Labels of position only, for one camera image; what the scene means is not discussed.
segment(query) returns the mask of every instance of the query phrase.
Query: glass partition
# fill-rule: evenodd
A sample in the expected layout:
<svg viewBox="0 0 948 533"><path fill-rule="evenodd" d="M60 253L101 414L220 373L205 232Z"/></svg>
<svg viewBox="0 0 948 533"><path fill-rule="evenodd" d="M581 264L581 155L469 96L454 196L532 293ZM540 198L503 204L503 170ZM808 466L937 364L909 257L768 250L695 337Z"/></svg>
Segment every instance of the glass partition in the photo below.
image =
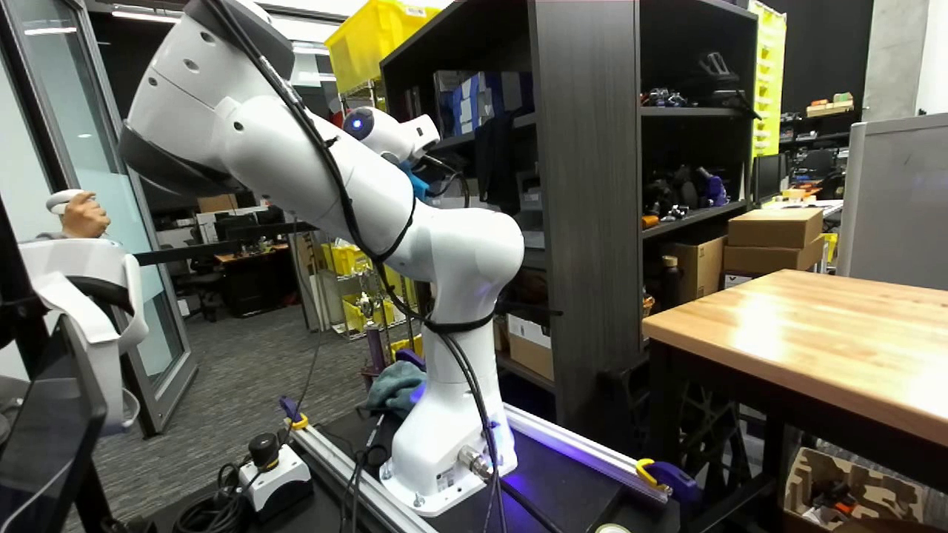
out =
<svg viewBox="0 0 948 533"><path fill-rule="evenodd" d="M115 103L101 82L98 48L82 8L63 0L10 0L23 63L42 90L45 128L63 143L82 186L110 210L106 236L128 253L150 253L153 232L137 176L121 164ZM146 401L146 430L159 432L195 373L164 266L141 266L149 337L130 353L130 373Z"/></svg>

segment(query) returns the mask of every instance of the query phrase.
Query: yellow object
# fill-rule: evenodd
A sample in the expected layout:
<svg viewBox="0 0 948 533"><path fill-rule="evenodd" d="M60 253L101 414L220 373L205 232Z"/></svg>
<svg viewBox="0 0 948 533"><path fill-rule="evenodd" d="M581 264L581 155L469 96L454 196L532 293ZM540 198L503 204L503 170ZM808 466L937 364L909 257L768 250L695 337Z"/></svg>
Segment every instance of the yellow object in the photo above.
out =
<svg viewBox="0 0 948 533"><path fill-rule="evenodd" d="M383 78L383 60L432 20L442 7L432 0L367 0L327 39L337 93L349 96L374 85Z"/></svg>
<svg viewBox="0 0 948 533"><path fill-rule="evenodd" d="M654 461L652 461L652 458L638 458L638 461L632 461L633 473L644 476L644 482L661 487L661 482L648 473L648 466L654 466Z"/></svg>
<svg viewBox="0 0 948 533"><path fill-rule="evenodd" d="M307 414L298 414L298 421L290 421L290 430L293 432L307 430Z"/></svg>
<svg viewBox="0 0 948 533"><path fill-rule="evenodd" d="M410 350L411 356L424 356L424 340L421 340L421 334L390 340L389 359L393 359L393 356L404 353L404 350Z"/></svg>
<svg viewBox="0 0 948 533"><path fill-rule="evenodd" d="M335 275L358 275L374 266L367 256L362 256L362 250L347 239L335 239L333 247L322 247L322 253L330 272Z"/></svg>
<svg viewBox="0 0 948 533"><path fill-rule="evenodd" d="M367 327L367 316L362 313L358 303L343 303L343 313L347 313L347 328L349 333L362 333ZM377 309L370 313L370 319L383 328L383 327L398 327L404 322L407 316L393 309L390 300L383 303L383 309Z"/></svg>
<svg viewBox="0 0 948 533"><path fill-rule="evenodd" d="M753 121L749 158L780 155L780 116L781 116L781 69L789 42L789 16L765 4L749 7L758 16L758 72L753 78Z"/></svg>

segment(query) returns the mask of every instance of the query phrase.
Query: white pillar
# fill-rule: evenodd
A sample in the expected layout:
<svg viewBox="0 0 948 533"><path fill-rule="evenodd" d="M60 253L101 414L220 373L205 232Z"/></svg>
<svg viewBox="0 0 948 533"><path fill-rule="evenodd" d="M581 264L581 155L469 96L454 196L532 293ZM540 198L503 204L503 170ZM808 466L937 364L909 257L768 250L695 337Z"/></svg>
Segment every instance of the white pillar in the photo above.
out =
<svg viewBox="0 0 948 533"><path fill-rule="evenodd" d="M875 0L863 103L864 121L918 116L929 4L946 0Z"/></svg>

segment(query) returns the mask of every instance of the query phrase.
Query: wooden tabletop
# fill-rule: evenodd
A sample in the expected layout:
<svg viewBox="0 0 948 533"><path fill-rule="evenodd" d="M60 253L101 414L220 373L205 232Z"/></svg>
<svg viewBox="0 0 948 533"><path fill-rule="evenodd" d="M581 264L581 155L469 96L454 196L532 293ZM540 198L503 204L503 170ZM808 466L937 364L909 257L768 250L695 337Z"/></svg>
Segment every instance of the wooden tabletop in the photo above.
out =
<svg viewBox="0 0 948 533"><path fill-rule="evenodd" d="M948 447L948 290L772 272L654 313L644 328Z"/></svg>

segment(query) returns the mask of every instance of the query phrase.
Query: workbench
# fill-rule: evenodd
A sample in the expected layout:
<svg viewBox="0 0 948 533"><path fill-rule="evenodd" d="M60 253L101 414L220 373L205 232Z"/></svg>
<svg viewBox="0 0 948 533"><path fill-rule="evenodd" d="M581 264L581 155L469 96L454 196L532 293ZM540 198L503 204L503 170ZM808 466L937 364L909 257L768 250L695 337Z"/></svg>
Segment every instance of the workbench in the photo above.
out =
<svg viewBox="0 0 948 533"><path fill-rule="evenodd" d="M689 529L710 529L775 491L784 427L948 488L946 290L772 272L654 313L644 333L652 353L654 458L678 461L685 454L689 386L768 414L762 473Z"/></svg>

